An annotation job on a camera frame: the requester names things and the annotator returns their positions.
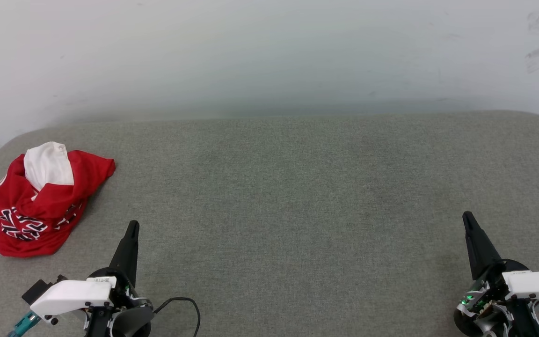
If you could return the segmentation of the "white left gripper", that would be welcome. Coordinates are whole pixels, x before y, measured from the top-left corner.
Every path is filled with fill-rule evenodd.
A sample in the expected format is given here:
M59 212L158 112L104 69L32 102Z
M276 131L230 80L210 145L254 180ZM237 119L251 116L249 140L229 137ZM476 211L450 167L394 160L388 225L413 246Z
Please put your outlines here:
M139 229L137 220L129 222L109 267L82 281L54 284L30 310L51 325L58 316L74 313L83 320L84 337L150 337L153 305L134 288Z

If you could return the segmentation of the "grey fabric sofa seat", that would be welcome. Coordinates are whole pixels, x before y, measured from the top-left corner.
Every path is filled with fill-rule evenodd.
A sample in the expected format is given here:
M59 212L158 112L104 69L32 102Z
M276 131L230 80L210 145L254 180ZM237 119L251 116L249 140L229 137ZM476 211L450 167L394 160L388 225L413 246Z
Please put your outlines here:
M464 337L462 213L539 270L539 115L89 123L0 149L0 179L57 141L117 169L52 256L0 256L0 337L39 279L84 279L140 223L136 289L193 298L197 337Z

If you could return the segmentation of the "red Bulls basketball jersey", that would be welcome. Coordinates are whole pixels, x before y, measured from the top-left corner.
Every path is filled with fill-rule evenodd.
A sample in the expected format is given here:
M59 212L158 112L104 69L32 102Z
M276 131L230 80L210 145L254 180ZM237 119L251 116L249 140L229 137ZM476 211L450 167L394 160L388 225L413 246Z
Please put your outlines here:
M116 163L58 142L28 149L0 179L0 255L55 254Z

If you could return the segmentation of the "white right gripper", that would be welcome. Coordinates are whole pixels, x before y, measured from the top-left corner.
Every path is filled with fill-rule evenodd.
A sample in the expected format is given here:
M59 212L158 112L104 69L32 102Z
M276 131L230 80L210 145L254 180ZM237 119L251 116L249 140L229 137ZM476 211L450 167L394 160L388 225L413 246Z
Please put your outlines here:
M467 337L539 337L539 271L500 254L471 211L462 215L473 284L453 320Z

